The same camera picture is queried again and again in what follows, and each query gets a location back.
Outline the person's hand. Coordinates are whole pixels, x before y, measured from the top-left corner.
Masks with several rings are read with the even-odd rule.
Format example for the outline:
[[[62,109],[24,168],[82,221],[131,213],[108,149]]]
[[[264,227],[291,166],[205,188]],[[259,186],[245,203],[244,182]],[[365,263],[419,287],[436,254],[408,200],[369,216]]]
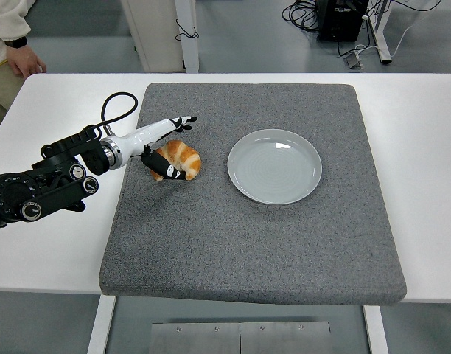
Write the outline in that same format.
[[[23,79],[31,75],[46,73],[46,64],[28,45],[15,49],[7,47],[7,62],[13,73]]]

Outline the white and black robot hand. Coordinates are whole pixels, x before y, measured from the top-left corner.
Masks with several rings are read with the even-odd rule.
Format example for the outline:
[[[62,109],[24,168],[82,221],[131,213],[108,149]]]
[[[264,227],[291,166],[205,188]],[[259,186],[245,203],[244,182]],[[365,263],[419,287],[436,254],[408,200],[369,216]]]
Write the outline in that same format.
[[[190,129],[187,124],[196,120],[196,117],[190,116],[164,119],[126,136],[106,139],[105,144],[113,154],[110,168],[120,168],[127,164],[130,157],[140,155],[141,161],[151,169],[157,181],[192,180],[201,168],[199,153],[195,149],[178,140],[169,141],[157,150],[151,150],[150,146],[174,131]]]

